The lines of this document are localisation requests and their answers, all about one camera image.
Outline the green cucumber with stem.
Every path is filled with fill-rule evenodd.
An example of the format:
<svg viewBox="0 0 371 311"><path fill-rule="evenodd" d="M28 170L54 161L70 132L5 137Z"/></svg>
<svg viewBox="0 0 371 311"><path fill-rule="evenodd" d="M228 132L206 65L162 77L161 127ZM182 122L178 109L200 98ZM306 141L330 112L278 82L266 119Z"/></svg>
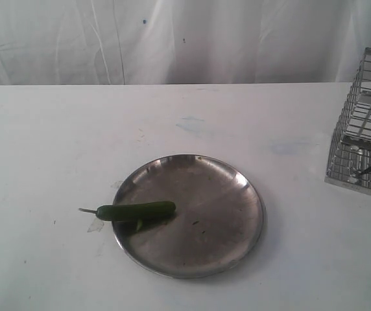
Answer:
<svg viewBox="0 0 371 311"><path fill-rule="evenodd" d="M162 201L128 205L102 205L96 210L83 208L78 210L83 213L94 214L102 221L134 222L170 217L175 213L176 205L170 201Z"/></svg>

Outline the chrome wire utensil holder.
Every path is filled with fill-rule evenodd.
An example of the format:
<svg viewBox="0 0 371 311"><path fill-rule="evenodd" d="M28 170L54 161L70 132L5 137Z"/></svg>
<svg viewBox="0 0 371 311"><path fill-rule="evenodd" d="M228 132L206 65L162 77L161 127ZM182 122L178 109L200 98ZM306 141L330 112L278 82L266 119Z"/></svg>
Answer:
<svg viewBox="0 0 371 311"><path fill-rule="evenodd" d="M325 181L371 195L371 48L364 50L329 146Z"/></svg>

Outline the dark green cucumber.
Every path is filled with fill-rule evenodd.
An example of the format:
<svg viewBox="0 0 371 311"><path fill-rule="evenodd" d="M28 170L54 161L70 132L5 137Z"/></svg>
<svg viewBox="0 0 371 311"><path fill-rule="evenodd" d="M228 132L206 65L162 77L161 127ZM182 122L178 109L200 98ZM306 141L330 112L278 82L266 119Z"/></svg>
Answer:
<svg viewBox="0 0 371 311"><path fill-rule="evenodd" d="M142 227L143 227L143 220L138 220L137 226L136 226L136 232L140 231Z"/></svg>

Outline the round steel plate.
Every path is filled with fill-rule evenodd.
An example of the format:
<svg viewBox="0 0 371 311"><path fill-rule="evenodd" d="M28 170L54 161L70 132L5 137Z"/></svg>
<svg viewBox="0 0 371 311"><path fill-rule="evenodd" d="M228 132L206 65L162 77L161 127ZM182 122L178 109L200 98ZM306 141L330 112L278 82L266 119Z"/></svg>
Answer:
<svg viewBox="0 0 371 311"><path fill-rule="evenodd" d="M227 163L194 154L168 155L135 170L114 203L171 201L175 214L136 224L113 223L115 239L138 265L158 275L197 279L236 266L260 239L263 200Z"/></svg>

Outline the white backdrop curtain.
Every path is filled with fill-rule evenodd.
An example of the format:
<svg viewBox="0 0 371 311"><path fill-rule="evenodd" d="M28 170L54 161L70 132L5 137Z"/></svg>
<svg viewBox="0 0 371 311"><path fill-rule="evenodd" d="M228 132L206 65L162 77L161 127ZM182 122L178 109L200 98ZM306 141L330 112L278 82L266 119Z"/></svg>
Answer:
<svg viewBox="0 0 371 311"><path fill-rule="evenodd" d="M347 82L371 1L0 1L0 85Z"/></svg>

